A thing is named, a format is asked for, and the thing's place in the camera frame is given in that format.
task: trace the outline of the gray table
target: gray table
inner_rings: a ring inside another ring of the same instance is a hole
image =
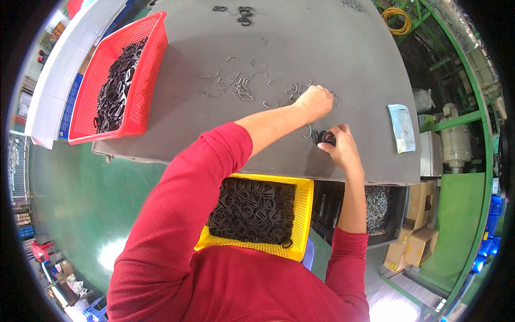
[[[321,84],[339,95],[341,106],[312,126],[328,129],[348,123],[356,140],[368,184],[413,184],[420,181],[420,151],[415,102],[399,50],[381,16],[369,0],[358,0],[367,12],[340,5],[338,0],[161,0],[153,9],[166,11],[166,49],[156,82],[148,130],[139,136],[98,141],[93,152],[140,162],[169,163],[203,132],[278,102],[287,105],[284,91],[291,83]],[[215,5],[252,6],[253,24],[243,27],[238,15],[213,12]],[[257,41],[265,37],[267,45]],[[239,56],[239,60],[226,59]],[[249,65],[252,58],[267,64]],[[204,90],[221,94],[219,75],[228,82],[238,72],[257,70],[249,82],[254,101],[240,101],[227,91],[220,99],[207,99]],[[278,78],[271,88],[266,83]],[[387,104],[404,104],[415,126],[417,151],[397,154]],[[344,181],[345,174],[302,135],[301,128],[273,143],[249,160],[244,173],[309,177]]]

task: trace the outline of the coiled hose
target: coiled hose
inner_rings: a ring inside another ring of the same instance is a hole
[[[381,17],[383,17],[383,20],[385,21],[385,23],[387,23],[388,19],[394,14],[400,14],[404,16],[404,26],[402,26],[401,29],[393,29],[388,26],[388,29],[390,29],[390,33],[392,35],[397,36],[407,34],[411,30],[411,19],[408,17],[406,12],[404,12],[404,10],[395,7],[390,7],[383,11]]]

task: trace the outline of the hand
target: hand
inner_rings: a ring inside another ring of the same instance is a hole
[[[329,131],[336,137],[336,146],[329,143],[318,143],[318,147],[329,153],[334,163],[345,171],[348,180],[364,180],[365,172],[349,126],[340,124],[333,126]]]
[[[333,94],[320,85],[311,85],[293,103],[293,106],[305,112],[306,124],[313,123],[326,116],[333,109]]]

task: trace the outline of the green epoxy floor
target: green epoxy floor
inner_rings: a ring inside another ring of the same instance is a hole
[[[91,153],[91,143],[55,142],[53,150],[32,145],[29,166],[35,221],[75,269],[107,292],[114,260],[166,165],[116,158],[107,164]],[[314,230],[310,237],[312,271],[325,280],[331,248]]]

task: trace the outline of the red shirt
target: red shirt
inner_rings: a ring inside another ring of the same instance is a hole
[[[224,178],[252,152],[227,123],[178,154],[148,195],[107,293],[109,321],[367,321],[368,235],[333,236],[325,283],[301,263],[235,246],[195,251]]]

